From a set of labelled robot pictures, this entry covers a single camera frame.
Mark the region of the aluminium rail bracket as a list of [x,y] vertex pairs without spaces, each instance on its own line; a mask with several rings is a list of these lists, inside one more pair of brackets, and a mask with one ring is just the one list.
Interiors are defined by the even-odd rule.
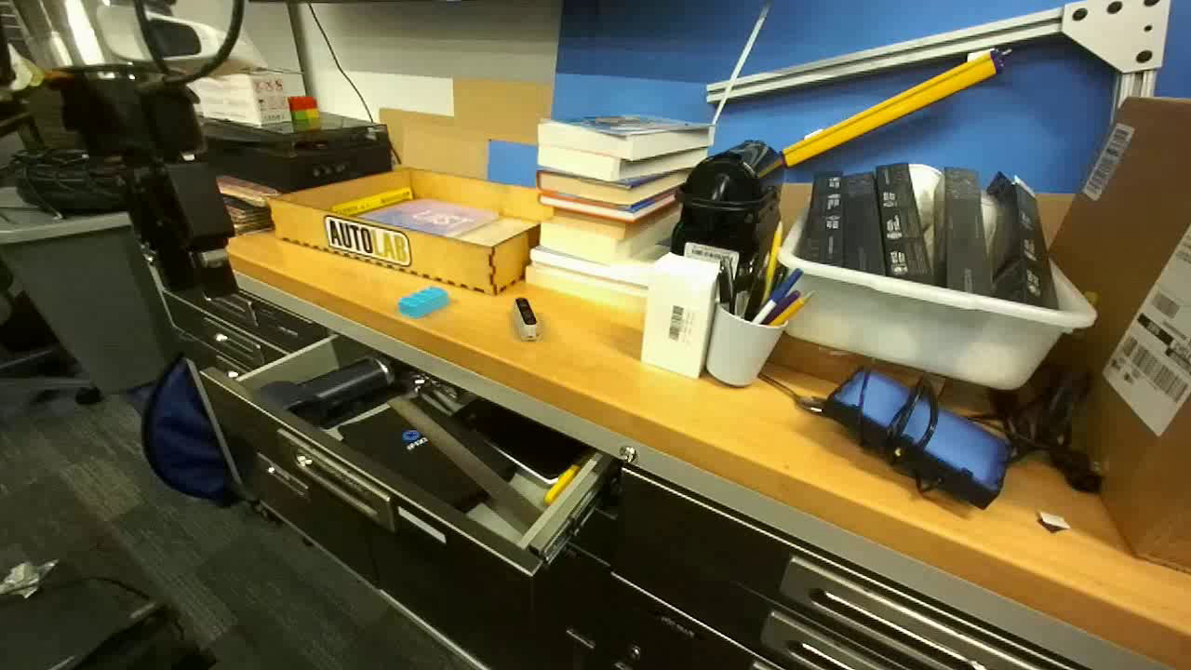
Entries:
[[1070,0],[1062,7],[994,19],[966,29],[910,39],[796,69],[735,74],[711,81],[704,97],[745,100],[837,77],[897,70],[912,65],[956,59],[1064,39],[1112,70],[1112,100],[1149,97],[1164,65],[1170,19],[1177,0]]

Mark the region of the white plastic bin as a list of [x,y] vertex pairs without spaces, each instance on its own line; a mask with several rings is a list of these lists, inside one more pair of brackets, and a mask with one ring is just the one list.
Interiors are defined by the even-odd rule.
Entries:
[[799,269],[808,308],[788,324],[788,336],[804,342],[1017,391],[1062,336],[1088,332],[1097,319],[1062,269],[1054,269],[1056,305],[1043,308],[808,260],[796,254],[799,240],[804,229],[793,223],[782,265]]

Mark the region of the metal ruler in drawer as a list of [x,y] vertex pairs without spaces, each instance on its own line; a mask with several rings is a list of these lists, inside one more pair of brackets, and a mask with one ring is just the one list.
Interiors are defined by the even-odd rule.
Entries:
[[508,513],[523,529],[529,529],[538,522],[539,511],[523,493],[514,493],[509,481],[499,468],[493,468],[457,435],[450,435],[438,421],[433,421],[410,400],[390,400],[388,405],[401,421],[421,427],[445,450],[445,460],[455,461],[476,489],[484,489],[499,513]]

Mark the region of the stack of books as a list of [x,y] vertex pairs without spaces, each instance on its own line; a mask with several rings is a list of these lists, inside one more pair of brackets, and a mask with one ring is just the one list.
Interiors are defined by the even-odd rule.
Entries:
[[538,198],[551,218],[524,278],[567,293],[642,298],[679,229],[679,189],[708,147],[708,127],[680,121],[545,121]]

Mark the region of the small grey clip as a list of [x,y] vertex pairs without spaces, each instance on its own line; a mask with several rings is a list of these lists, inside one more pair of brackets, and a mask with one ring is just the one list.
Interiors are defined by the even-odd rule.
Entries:
[[514,298],[514,332],[524,342],[539,339],[539,316],[529,298]]

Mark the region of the wooden tray with label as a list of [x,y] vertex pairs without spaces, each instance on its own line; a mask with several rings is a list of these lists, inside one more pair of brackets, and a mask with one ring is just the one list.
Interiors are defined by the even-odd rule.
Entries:
[[499,293],[524,276],[551,218],[534,185],[438,171],[383,171],[273,202],[283,243]]

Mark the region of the black round device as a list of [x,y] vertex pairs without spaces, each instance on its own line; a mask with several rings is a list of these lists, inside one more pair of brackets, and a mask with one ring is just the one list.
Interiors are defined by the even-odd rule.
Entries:
[[680,219],[672,250],[688,243],[735,250],[742,260],[770,247],[785,156],[768,141],[742,141],[701,161],[679,189]]

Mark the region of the yellow bar tool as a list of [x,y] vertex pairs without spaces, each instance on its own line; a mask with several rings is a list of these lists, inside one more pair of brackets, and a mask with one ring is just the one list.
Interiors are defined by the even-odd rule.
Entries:
[[808,161],[818,161],[818,156],[825,156],[825,153],[833,153],[833,149],[843,149],[843,147],[848,147],[858,140],[866,140],[875,130],[887,130],[887,127],[910,121],[910,116],[916,116],[916,111],[925,111],[932,106],[961,97],[961,95],[989,81],[998,70],[1003,70],[1003,59],[994,51],[974,51],[966,65],[950,69],[950,70],[942,70],[936,77],[925,77],[925,81],[916,81],[916,85],[910,85],[910,91],[902,91],[902,95],[895,95],[895,97],[887,97],[887,100],[880,100],[871,109],[860,109],[858,116],[844,116],[844,121],[837,121],[830,127],[811,130],[808,140],[799,140],[799,141],[793,141],[785,149],[785,164],[799,169]]

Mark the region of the black packages in bin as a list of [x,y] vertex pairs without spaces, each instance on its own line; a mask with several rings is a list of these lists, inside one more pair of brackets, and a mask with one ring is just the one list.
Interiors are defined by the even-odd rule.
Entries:
[[880,164],[811,184],[793,254],[848,272],[1056,305],[1036,189],[998,171]]

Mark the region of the blue bag on floor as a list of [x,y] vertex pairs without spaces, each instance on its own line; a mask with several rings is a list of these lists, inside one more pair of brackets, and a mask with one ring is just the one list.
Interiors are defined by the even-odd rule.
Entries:
[[187,358],[174,358],[146,400],[141,456],[179,496],[216,506],[232,506],[237,499],[236,475]]

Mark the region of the large cardboard box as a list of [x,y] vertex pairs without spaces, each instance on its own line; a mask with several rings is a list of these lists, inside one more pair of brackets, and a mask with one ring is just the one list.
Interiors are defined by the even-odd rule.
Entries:
[[1191,100],[1116,109],[1054,247],[1097,308],[1071,358],[1091,377],[1077,447],[1119,542],[1191,570]]

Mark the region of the white pen cup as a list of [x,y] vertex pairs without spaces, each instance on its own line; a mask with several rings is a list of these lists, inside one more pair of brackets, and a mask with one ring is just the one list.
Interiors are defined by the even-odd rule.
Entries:
[[782,332],[775,324],[752,324],[731,308],[720,308],[704,370],[720,383],[747,389],[762,374],[778,339]]

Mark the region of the blue toy brick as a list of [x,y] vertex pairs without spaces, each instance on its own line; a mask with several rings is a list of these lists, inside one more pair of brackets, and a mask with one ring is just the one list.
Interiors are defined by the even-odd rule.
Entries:
[[425,287],[425,291],[400,298],[400,312],[412,316],[412,319],[437,316],[448,305],[450,305],[450,293],[445,287]]

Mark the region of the white rectangular box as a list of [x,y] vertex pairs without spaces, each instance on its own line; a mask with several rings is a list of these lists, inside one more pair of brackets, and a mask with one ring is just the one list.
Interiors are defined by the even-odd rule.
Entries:
[[701,377],[721,269],[704,256],[660,256],[647,278],[642,363]]

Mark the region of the grey metal drawer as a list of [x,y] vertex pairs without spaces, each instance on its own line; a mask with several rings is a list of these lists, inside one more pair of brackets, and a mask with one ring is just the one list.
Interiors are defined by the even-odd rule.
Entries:
[[[545,573],[592,518],[610,460],[488,400],[352,339],[316,339],[244,374],[203,374],[232,475],[312,538],[355,527],[421,556]],[[539,513],[495,511],[445,450],[388,401],[410,400],[499,468]]]

